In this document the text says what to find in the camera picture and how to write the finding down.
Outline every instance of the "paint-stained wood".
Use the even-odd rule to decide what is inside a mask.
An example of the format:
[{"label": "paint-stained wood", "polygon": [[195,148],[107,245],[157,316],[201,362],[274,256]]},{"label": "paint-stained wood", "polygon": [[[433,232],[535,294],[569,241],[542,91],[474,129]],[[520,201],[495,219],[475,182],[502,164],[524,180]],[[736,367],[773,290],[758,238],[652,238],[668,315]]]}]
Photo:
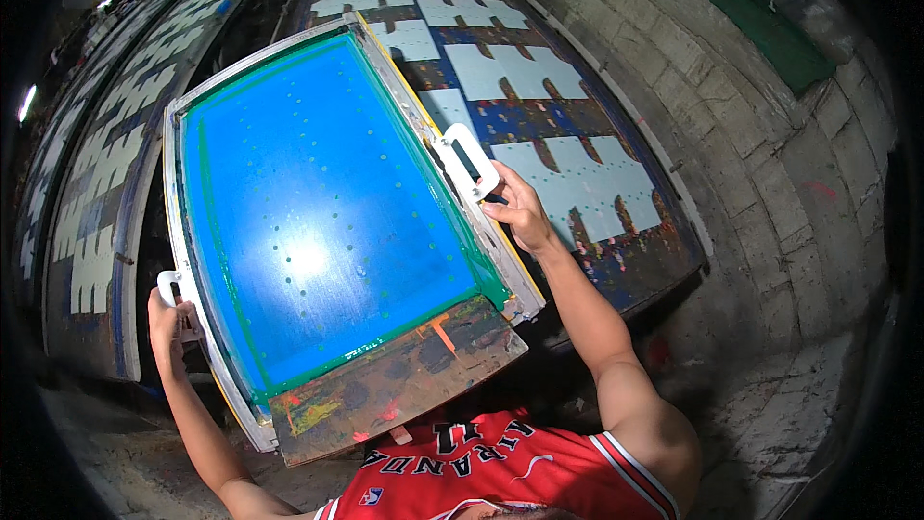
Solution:
[{"label": "paint-stained wood", "polygon": [[383,434],[451,400],[524,352],[526,344],[483,296],[457,304],[271,398],[285,464],[305,464]]}]

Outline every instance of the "concrete wall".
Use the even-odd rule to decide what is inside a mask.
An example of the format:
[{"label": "concrete wall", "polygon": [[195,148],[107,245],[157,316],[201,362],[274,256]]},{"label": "concrete wall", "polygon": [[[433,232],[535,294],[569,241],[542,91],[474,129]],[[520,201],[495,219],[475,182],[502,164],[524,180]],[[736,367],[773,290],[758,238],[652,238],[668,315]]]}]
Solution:
[{"label": "concrete wall", "polygon": [[870,41],[797,100],[708,0],[530,2],[617,93],[705,222],[710,272],[663,327],[679,361],[795,349],[856,324],[885,281],[896,137]]}]

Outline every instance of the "red basketball jersey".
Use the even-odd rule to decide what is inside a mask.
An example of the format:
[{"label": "red basketball jersey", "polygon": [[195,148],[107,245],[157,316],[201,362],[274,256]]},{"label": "red basketball jersey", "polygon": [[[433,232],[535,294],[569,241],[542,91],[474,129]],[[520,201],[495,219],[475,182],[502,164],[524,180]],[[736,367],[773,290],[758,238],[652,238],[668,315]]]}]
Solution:
[{"label": "red basketball jersey", "polygon": [[586,520],[680,518],[664,486],[608,432],[537,428],[525,411],[409,432],[410,443],[389,438],[372,451],[315,520],[446,520],[478,499],[508,508],[556,507]]}]

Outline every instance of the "screen printing frame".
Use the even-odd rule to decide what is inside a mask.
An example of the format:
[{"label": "screen printing frame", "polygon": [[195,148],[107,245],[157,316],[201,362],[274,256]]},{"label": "screen printing frame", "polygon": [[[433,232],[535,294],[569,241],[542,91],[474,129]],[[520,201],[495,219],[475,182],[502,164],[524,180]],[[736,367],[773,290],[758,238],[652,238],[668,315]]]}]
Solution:
[{"label": "screen printing frame", "polygon": [[502,315],[511,324],[516,325],[524,319],[535,318],[536,314],[545,306],[546,301],[533,282],[526,267],[520,260],[513,245],[501,229],[497,221],[487,218],[478,206],[479,201],[470,194],[460,193],[460,188],[471,186],[473,182],[454,182],[446,176],[434,158],[433,149],[440,144],[443,134],[440,133],[433,119],[424,110],[417,94],[401,75],[398,67],[392,62],[382,44],[358,13],[344,13],[340,19],[306,30],[288,39],[271,44],[269,47],[255,52],[222,72],[210,77],[198,87],[192,89],[181,98],[170,101],[165,110],[164,121],[164,187],[165,202],[167,203],[167,226],[170,244],[173,249],[174,260],[179,272],[179,291],[184,300],[191,301],[196,306],[196,312],[203,331],[203,351],[212,369],[212,373],[219,390],[231,408],[237,423],[244,430],[250,443],[262,453],[272,452],[279,445],[269,415],[260,415],[260,421],[253,414],[248,401],[245,399],[238,385],[239,376],[232,372],[231,366],[225,362],[222,353],[222,342],[218,341],[209,321],[206,307],[202,305],[202,296],[196,283],[191,253],[187,247],[187,226],[183,224],[184,211],[179,202],[179,152],[181,147],[177,144],[182,133],[182,115],[192,104],[203,95],[220,87],[225,82],[233,80],[237,75],[248,72],[255,64],[270,57],[281,56],[283,52],[291,51],[309,39],[342,31],[352,31],[359,48],[367,57],[376,74],[379,75],[385,88],[397,103],[402,118],[407,122],[411,131],[418,137],[424,147],[424,155],[430,160],[437,175],[441,178],[450,196],[453,196],[469,228],[475,236],[481,252],[488,256],[501,278],[502,283],[510,295],[504,302]]}]

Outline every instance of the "nba logo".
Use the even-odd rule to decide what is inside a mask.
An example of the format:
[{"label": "nba logo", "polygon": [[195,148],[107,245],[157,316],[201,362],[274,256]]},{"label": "nba logo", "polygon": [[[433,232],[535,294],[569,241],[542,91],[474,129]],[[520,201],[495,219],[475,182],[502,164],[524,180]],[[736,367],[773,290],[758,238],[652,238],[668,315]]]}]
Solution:
[{"label": "nba logo", "polygon": [[369,488],[366,490],[366,493],[362,495],[362,499],[359,500],[360,506],[374,506],[379,503],[379,499],[382,498],[382,492],[385,489],[383,488]]}]

